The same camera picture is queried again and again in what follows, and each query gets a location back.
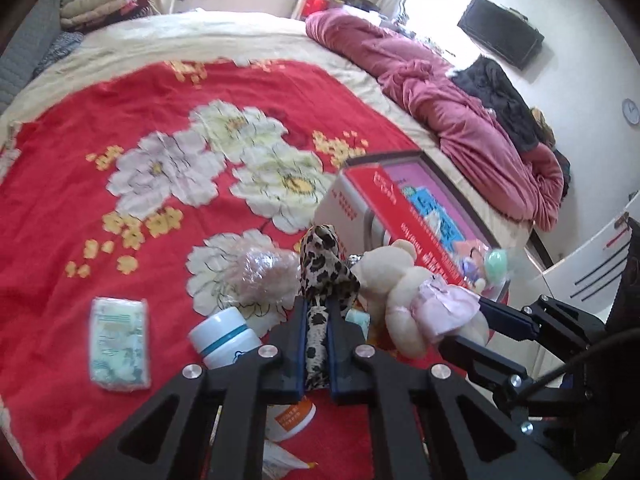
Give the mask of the pink dressed bear plush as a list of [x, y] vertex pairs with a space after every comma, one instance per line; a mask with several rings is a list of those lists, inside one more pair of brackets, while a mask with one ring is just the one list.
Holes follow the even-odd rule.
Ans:
[[423, 358], [428, 348], [450, 335], [488, 344], [490, 330], [480, 312], [480, 296], [419, 266], [416, 248], [408, 240], [365, 252], [350, 270], [371, 323], [386, 329], [405, 358]]

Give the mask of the pink crumpled quilt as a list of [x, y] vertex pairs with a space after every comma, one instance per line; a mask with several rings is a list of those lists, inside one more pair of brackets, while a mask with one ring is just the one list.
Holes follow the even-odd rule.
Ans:
[[311, 14], [306, 33], [435, 133], [439, 149], [496, 211], [544, 231], [556, 226], [564, 179], [555, 155], [544, 144], [520, 154], [480, 99], [446, 76], [450, 65], [440, 55], [340, 9]]

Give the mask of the folded blankets stack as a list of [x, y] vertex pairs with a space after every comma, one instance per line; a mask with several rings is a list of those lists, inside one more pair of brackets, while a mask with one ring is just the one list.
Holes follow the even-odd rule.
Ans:
[[63, 32], [88, 34], [150, 12], [149, 0], [70, 0], [61, 6], [60, 25]]

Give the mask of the orange white bottle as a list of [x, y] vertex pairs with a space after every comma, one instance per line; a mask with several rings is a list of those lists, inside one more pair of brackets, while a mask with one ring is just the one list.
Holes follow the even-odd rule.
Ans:
[[316, 414], [316, 406], [306, 396], [296, 404], [269, 405], [266, 411], [265, 437], [282, 442], [303, 431]]

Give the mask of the black wall television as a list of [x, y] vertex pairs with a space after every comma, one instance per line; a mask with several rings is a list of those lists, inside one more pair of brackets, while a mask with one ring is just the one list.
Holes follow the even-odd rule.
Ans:
[[544, 35], [525, 18], [489, 0], [471, 0], [458, 27], [519, 70], [536, 58]]

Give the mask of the grey quilted headboard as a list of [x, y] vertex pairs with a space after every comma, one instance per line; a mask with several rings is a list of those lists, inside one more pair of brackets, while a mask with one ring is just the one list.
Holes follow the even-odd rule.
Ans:
[[1, 104], [4, 112], [29, 84], [37, 65], [62, 32], [61, 0], [38, 0], [1, 55]]

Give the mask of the red floral blanket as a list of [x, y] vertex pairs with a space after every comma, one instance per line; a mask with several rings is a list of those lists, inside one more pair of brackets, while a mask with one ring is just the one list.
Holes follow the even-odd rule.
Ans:
[[193, 358], [234, 243], [296, 247], [352, 156], [423, 148], [393, 103], [285, 60], [165, 61], [21, 124], [1, 182], [1, 417], [39, 479], [66, 476], [146, 399], [89, 376], [96, 297], [148, 306], [151, 380]]

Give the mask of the purple dressed cat plush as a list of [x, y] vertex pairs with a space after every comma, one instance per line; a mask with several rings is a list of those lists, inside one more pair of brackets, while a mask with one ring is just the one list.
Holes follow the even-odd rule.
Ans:
[[477, 295], [481, 295], [487, 288], [484, 263], [477, 263], [472, 257], [463, 257], [458, 261], [458, 267], [465, 286]]

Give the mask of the pink item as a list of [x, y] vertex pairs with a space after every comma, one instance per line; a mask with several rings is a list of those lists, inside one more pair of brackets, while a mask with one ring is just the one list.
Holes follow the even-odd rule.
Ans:
[[481, 240], [455, 240], [452, 248], [459, 258], [470, 258], [479, 262], [483, 262], [490, 252], [490, 248]]
[[299, 288], [299, 255], [279, 247], [246, 245], [227, 276], [241, 304], [292, 307]]

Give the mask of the white jar blue band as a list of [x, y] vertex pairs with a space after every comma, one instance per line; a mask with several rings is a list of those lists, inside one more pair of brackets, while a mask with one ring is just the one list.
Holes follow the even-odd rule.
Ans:
[[206, 318], [190, 331], [189, 339], [209, 370], [232, 365], [240, 356], [262, 345], [235, 307]]

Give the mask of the wall clock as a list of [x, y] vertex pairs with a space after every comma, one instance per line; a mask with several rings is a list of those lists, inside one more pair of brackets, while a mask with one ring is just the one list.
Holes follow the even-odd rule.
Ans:
[[634, 127], [640, 125], [640, 108], [632, 99], [623, 99], [622, 113], [629, 125]]

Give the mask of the pink item in plastic wrap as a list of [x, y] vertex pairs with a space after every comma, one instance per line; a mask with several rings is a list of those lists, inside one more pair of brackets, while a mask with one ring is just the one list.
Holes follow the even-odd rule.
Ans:
[[246, 245], [227, 276], [241, 304], [292, 307], [299, 288], [299, 255], [279, 247]]

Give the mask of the green tissue packet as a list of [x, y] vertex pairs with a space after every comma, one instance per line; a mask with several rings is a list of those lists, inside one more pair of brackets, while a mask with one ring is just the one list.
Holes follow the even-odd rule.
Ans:
[[148, 305], [96, 297], [89, 320], [89, 377], [107, 391], [151, 387]]

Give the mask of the white tube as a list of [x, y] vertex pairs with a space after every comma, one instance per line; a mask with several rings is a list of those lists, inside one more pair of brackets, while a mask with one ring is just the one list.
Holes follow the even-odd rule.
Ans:
[[265, 440], [264, 456], [262, 456], [262, 478], [267, 480], [282, 480], [290, 472], [296, 470], [311, 470], [315, 463], [306, 463], [298, 457], [281, 448], [277, 443]]

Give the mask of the pink book tray box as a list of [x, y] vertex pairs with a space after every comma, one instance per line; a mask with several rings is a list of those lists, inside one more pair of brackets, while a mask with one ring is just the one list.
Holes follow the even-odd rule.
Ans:
[[[343, 169], [361, 165], [383, 167], [454, 263], [461, 259], [452, 248], [455, 240], [481, 240], [489, 248], [499, 246], [469, 201], [425, 154], [404, 151], [360, 156], [345, 162]], [[507, 279], [495, 285], [487, 280], [482, 295], [501, 301], [508, 296], [508, 289]]]

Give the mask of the black clothing pile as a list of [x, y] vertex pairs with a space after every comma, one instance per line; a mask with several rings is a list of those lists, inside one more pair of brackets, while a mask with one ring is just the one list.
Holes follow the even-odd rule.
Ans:
[[553, 129], [544, 113], [526, 104], [501, 65], [480, 55], [465, 70], [450, 70], [448, 78], [494, 113], [520, 154], [530, 152], [539, 143], [550, 148], [562, 169], [564, 200], [570, 188], [570, 161], [556, 147]]

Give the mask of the red tissue pack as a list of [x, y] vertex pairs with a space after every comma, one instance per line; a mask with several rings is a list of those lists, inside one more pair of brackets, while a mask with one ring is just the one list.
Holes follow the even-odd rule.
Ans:
[[341, 170], [314, 212], [314, 223], [334, 227], [343, 255], [408, 240], [416, 264], [449, 284], [463, 283], [457, 263], [380, 165]]

